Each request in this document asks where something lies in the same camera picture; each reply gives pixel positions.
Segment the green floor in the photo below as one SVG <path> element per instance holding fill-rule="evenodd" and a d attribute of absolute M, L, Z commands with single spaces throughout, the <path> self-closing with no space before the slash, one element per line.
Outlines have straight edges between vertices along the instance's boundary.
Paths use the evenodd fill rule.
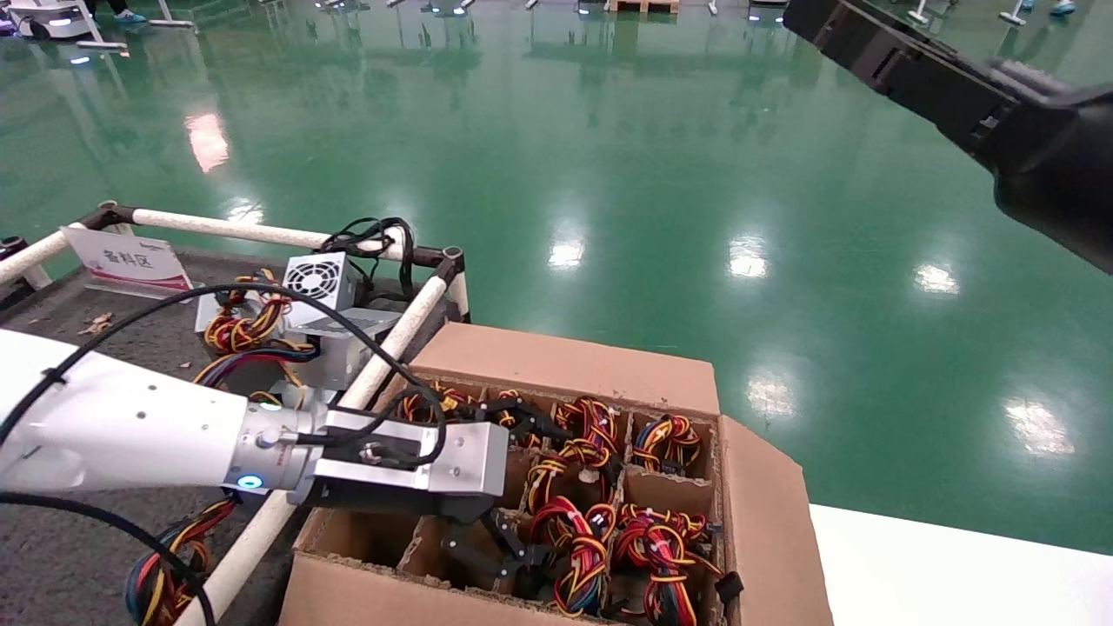
<path fill-rule="evenodd" d="M 930 27 L 963 51 L 1113 79 L 1109 2 L 1006 38 L 1011 0 L 963 1 Z M 1113 554 L 1110 277 L 771 14 L 542 2 L 374 0 L 345 27 L 217 0 L 179 11 L 197 38 L 109 29 L 130 58 L 77 66 L 0 40 L 0 229 L 106 198 L 317 231 L 400 215 L 467 251 L 476 322 L 713 362 L 725 411 L 818 503 Z"/>

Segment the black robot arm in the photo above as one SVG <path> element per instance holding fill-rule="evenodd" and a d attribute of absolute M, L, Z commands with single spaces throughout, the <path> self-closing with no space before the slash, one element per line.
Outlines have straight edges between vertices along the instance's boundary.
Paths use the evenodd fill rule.
<path fill-rule="evenodd" d="M 865 0 L 792 0 L 785 26 L 935 124 L 993 174 L 1005 214 L 1113 274 L 1113 86 L 974 63 Z"/>

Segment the cardboard box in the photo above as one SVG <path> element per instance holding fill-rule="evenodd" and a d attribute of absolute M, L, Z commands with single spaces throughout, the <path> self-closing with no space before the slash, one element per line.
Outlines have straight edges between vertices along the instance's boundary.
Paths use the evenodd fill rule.
<path fill-rule="evenodd" d="M 695 601 L 700 625 L 833 624 L 801 469 L 720 414 L 709 363 L 449 324 L 413 361 L 412 371 L 485 398 L 515 389 L 544 410 L 579 395 L 595 397 L 622 411 L 620 434 L 627 461 L 631 430 L 662 412 L 691 418 L 703 440 L 711 442 L 703 464 L 692 472 L 698 478 L 657 475 L 628 464 L 617 498 L 705 512 L 712 522 L 722 524 L 725 531 L 711 556 L 725 569 L 738 571 L 745 590 L 723 616 L 710 591 L 710 577 L 691 581 L 699 587 L 693 597 L 699 598 Z M 521 493 L 535 456 L 535 451 L 512 450 L 509 458 L 508 493 L 500 506 L 514 525 L 529 521 Z M 565 488 L 571 496 L 577 486 Z M 582 626 L 604 622 L 564 617 L 541 603 L 514 597 L 508 581 L 453 563 L 440 549 L 442 524 L 429 517 L 314 510 L 294 546 L 279 625 L 501 626 L 529 622 Z M 484 539 L 475 535 L 481 549 L 485 549 Z M 628 584 L 618 576 L 608 593 L 623 594 Z"/>

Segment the fan grille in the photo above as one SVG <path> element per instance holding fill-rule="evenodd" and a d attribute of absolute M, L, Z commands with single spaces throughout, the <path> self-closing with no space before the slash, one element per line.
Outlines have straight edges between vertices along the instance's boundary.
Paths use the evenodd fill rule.
<path fill-rule="evenodd" d="M 341 266 L 332 261 L 304 263 L 286 273 L 286 285 L 305 295 L 322 300 L 333 295 L 339 284 Z"/>

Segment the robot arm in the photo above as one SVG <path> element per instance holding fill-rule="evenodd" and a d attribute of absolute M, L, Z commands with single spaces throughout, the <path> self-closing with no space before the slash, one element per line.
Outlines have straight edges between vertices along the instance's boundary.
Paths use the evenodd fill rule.
<path fill-rule="evenodd" d="M 997 206 L 1113 273 L 1113 86 L 978 66 L 866 0 L 794 0 L 785 26 L 936 125 L 995 179 Z"/>
<path fill-rule="evenodd" d="M 75 346 L 0 330 L 19 354 L 0 388 L 0 414 Z M 390 503 L 437 513 L 454 498 L 502 495 L 509 433 L 487 422 L 447 424 L 452 444 L 430 463 L 393 469 L 380 444 L 426 454 L 437 431 L 383 422 L 373 434 L 329 448 L 298 436 L 355 432 L 364 413 L 295 411 L 185 382 L 90 353 L 36 402 L 0 447 L 0 490 L 75 491 L 169 486 L 287 490 L 294 503 L 374 508 Z M 384 499 L 387 492 L 393 498 Z"/>

